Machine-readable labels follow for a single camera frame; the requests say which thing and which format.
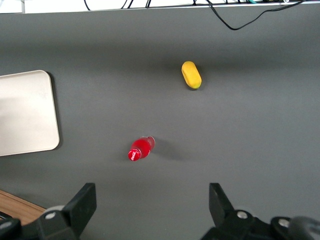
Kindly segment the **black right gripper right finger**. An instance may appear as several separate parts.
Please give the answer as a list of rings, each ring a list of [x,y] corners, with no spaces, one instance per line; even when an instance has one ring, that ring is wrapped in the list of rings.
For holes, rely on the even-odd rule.
[[[234,209],[219,183],[209,184],[212,227],[203,240],[272,240],[270,225],[245,210]]]

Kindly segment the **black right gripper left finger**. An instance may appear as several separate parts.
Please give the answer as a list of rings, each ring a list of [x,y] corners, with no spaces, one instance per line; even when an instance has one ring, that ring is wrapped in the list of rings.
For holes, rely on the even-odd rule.
[[[38,238],[79,240],[96,208],[96,185],[86,183],[66,205],[52,207],[38,218]]]

